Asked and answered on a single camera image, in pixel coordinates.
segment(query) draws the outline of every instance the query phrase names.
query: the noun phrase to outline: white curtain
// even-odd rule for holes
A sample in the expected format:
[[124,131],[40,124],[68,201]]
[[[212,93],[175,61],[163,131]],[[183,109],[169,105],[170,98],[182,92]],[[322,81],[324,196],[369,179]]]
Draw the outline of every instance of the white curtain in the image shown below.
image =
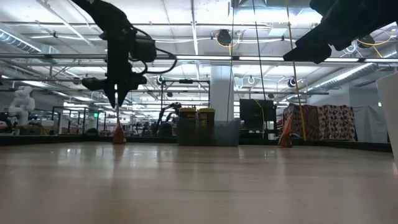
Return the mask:
[[387,124],[381,107],[354,107],[356,134],[359,142],[387,143]]

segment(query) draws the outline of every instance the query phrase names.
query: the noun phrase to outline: black cable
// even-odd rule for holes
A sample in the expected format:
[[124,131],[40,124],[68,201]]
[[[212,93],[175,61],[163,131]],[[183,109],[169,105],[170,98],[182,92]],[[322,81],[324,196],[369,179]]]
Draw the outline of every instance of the black cable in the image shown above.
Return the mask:
[[175,68],[175,66],[177,65],[177,62],[178,62],[176,56],[175,56],[174,54],[172,54],[172,53],[166,51],[166,50],[162,50],[162,49],[158,49],[158,48],[156,48],[156,50],[168,54],[169,56],[171,56],[171,58],[175,58],[175,59],[174,59],[174,63],[173,63],[173,65],[172,65],[168,70],[164,70],[164,71],[161,71],[161,72],[151,72],[151,71],[147,71],[147,73],[148,73],[148,74],[158,74],[158,75],[160,75],[160,74],[165,74],[165,73],[167,73],[167,72],[173,70],[173,69]]
[[[131,25],[131,28],[139,31],[140,33],[142,33],[142,34],[146,35],[147,37],[149,37],[150,39],[152,39],[152,37],[148,33],[146,33],[145,31],[143,31],[141,29],[138,29],[138,28],[134,27],[133,25]],[[145,73],[160,75],[160,74],[165,74],[165,73],[170,72],[171,70],[173,70],[175,68],[175,66],[177,65],[177,62],[178,62],[176,56],[174,54],[166,51],[166,50],[162,50],[162,49],[159,49],[157,47],[156,47],[156,50],[169,55],[172,59],[174,59],[174,63],[168,70],[164,70],[164,71],[160,71],[160,72],[151,72],[151,71],[148,71],[148,66],[146,65],[145,62],[143,62],[144,65],[146,66],[146,72]]]
[[232,76],[233,76],[232,55],[233,55],[233,49],[234,48],[232,47],[232,45],[234,44],[235,1],[231,1],[231,4],[232,4],[232,8],[233,8],[233,10],[232,10],[232,36],[231,36],[231,47],[230,47],[230,49],[231,49],[231,55],[230,55],[231,56],[231,71],[229,72],[229,86],[228,86],[228,99],[227,99],[228,105],[227,105],[227,109],[226,109],[226,120],[227,120],[227,122],[229,121],[229,98],[231,97],[231,82],[232,82]]

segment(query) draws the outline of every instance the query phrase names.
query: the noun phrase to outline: white robot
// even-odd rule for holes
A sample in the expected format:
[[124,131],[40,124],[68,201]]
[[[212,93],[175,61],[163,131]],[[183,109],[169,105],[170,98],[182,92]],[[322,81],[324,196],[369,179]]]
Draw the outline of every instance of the white robot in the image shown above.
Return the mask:
[[32,87],[20,86],[15,91],[15,98],[8,108],[10,116],[16,115],[18,117],[18,125],[28,124],[29,112],[35,109],[35,100],[30,97],[32,90]]

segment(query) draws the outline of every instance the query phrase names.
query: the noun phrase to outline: support column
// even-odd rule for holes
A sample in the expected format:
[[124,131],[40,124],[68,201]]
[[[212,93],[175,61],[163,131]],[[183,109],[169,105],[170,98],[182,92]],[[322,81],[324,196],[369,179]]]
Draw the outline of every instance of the support column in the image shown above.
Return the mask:
[[230,66],[213,66],[210,75],[211,107],[216,110],[215,121],[234,119],[234,81]]

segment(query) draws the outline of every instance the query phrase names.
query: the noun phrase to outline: robotic arm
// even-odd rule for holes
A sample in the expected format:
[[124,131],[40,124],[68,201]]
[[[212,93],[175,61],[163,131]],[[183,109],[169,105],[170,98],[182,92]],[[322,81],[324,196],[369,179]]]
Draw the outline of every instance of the robotic arm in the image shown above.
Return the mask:
[[156,124],[154,126],[154,130],[153,130],[154,135],[156,135],[157,131],[159,130],[159,126],[160,126],[160,123],[162,122],[162,118],[163,118],[164,112],[167,109],[173,108],[174,109],[173,113],[179,115],[181,107],[182,107],[181,103],[172,103],[172,104],[170,104],[170,105],[168,105],[168,106],[166,106],[166,107],[161,109],[161,111],[159,113],[159,119],[157,120],[157,122],[156,122]]
[[356,39],[398,20],[398,1],[391,0],[311,0],[310,7],[323,18],[310,32],[296,41],[296,48],[284,55],[285,61],[321,63],[331,55],[331,46],[341,51]]
[[[136,90],[139,85],[147,83],[143,74],[166,73],[177,64],[174,55],[156,48],[155,41],[144,31],[132,26],[127,19],[127,15],[116,6],[102,0],[72,1],[93,18],[98,27],[103,30],[100,37],[108,41],[107,79],[86,78],[83,79],[82,84],[92,91],[104,90],[112,107],[116,105],[115,85],[118,85],[118,105],[121,106],[130,90]],[[146,63],[153,62],[156,59],[157,50],[170,55],[170,58],[174,59],[174,64],[166,71],[150,72],[147,70]],[[144,71],[141,73],[132,72],[132,65],[129,60],[142,62],[145,65]]]

